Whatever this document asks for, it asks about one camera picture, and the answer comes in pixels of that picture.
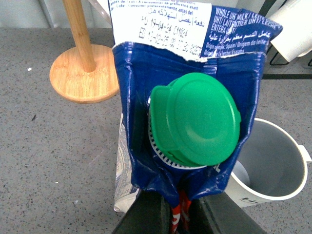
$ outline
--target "speckled countertop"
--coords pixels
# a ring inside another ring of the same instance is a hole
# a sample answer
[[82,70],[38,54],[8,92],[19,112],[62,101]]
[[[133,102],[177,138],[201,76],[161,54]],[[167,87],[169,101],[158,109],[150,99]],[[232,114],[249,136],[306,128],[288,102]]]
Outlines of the speckled countertop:
[[[110,29],[90,30],[113,46]],[[74,47],[69,29],[0,29],[0,233],[111,233],[120,96],[75,104],[49,70]],[[312,79],[263,80],[257,116],[312,153]],[[296,197],[244,210],[272,234],[312,233],[312,165]]]

